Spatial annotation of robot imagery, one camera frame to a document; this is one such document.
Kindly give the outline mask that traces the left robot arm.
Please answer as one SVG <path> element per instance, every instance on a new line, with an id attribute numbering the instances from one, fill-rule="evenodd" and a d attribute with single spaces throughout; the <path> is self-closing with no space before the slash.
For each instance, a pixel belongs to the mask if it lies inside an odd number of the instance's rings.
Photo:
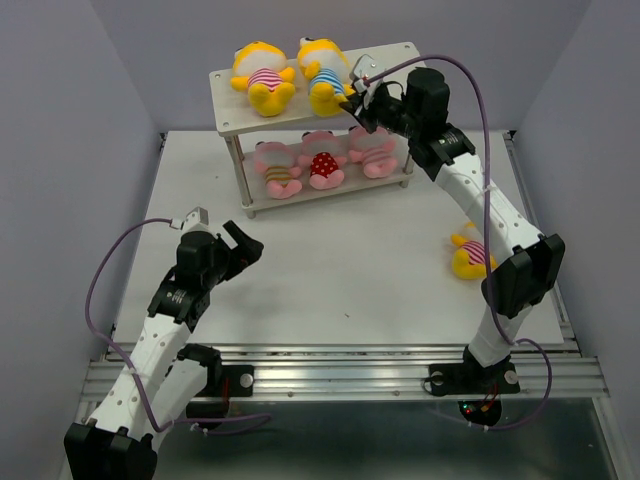
<path id="1" fill-rule="evenodd" d="M 264 245 L 235 222 L 223 228 L 229 245 L 208 228 L 207 213 L 197 207 L 183 218 L 163 224 L 180 232 L 175 264 L 163 277 L 147 308 L 147 316 L 131 353 L 126 353 L 94 324 L 92 334 L 124 362 L 122 370 L 97 408 L 70 425 L 64 448 L 74 479 L 151 479 L 166 435 L 187 425 L 204 435 L 233 434 L 258 428 L 269 414 L 232 417 L 226 411 L 189 418 L 185 411 L 197 394 L 219 390 L 229 397 L 218 350 L 191 342 L 190 337 L 210 306 L 214 287 L 227 282 L 262 256 Z"/>

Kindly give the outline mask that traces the yellow toy blue-striped shirt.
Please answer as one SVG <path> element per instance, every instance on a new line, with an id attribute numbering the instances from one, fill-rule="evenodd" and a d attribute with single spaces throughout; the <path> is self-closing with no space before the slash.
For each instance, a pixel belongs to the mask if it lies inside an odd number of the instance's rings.
<path id="1" fill-rule="evenodd" d="M 349 84 L 350 64 L 342 50 L 327 38 L 303 37 L 297 63 L 308 83 L 313 113 L 319 117 L 339 115 L 341 105 L 354 93 Z"/>

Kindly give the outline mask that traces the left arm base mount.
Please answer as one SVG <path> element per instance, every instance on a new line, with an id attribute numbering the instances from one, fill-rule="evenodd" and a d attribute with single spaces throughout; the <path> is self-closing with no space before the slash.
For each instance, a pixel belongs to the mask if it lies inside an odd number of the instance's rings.
<path id="1" fill-rule="evenodd" d="M 252 365 L 223 365 L 219 372 L 207 373 L 207 383 L 187 405 L 186 417 L 207 419 L 203 426 L 216 428 L 220 422 L 213 419 L 226 418 L 231 411 L 231 401 L 252 397 L 253 389 Z"/>

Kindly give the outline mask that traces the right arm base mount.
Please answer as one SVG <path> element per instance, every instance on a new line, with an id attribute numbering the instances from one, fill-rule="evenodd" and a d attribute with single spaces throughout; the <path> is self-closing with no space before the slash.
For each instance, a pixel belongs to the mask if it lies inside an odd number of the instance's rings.
<path id="1" fill-rule="evenodd" d="M 502 415 L 501 395 L 521 391 L 515 367 L 481 368 L 470 363 L 445 363 L 429 367 L 423 389 L 435 397 L 460 396 L 458 408 L 463 418 L 483 427 L 496 426 Z"/>

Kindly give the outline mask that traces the pink toy orange-striped shirt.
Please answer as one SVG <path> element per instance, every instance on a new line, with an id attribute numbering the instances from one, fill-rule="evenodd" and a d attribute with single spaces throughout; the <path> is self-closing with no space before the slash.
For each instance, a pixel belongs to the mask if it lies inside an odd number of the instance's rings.
<path id="1" fill-rule="evenodd" d="M 301 167 L 293 150 L 281 142 L 260 141 L 255 146 L 254 169 L 264 178 L 270 198 L 285 200 L 301 192 Z"/>

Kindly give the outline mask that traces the pink toy pink-striped shirt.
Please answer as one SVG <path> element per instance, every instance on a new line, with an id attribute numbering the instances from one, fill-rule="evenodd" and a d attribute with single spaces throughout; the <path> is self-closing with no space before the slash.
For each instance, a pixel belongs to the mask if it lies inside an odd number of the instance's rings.
<path id="1" fill-rule="evenodd" d="M 397 167 L 394 154 L 396 139 L 382 127 L 368 133 L 362 126 L 353 126 L 348 133 L 348 154 L 352 163 L 360 164 L 369 179 L 390 176 Z"/>

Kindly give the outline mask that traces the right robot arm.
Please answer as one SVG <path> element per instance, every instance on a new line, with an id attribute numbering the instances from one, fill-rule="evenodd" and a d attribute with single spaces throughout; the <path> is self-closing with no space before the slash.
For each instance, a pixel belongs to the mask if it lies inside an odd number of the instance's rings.
<path id="1" fill-rule="evenodd" d="M 450 90 L 439 71 L 413 69 L 398 98 L 379 75 L 353 70 L 350 78 L 355 92 L 343 109 L 368 132 L 382 127 L 406 138 L 415 164 L 457 203 L 497 263 L 481 284 L 487 307 L 460 366 L 463 384 L 482 390 L 508 361 L 524 318 L 553 288 L 565 243 L 516 209 L 491 180 L 490 157 L 449 123 Z"/>

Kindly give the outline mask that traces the pink toy red polka-dot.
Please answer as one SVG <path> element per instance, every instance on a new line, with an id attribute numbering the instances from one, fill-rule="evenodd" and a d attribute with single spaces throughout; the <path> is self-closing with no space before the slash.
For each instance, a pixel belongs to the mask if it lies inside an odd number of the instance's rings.
<path id="1" fill-rule="evenodd" d="M 297 164 L 309 172 L 309 185 L 316 190 L 328 190 L 342 184 L 346 150 L 331 131 L 305 132 L 302 135 Z"/>

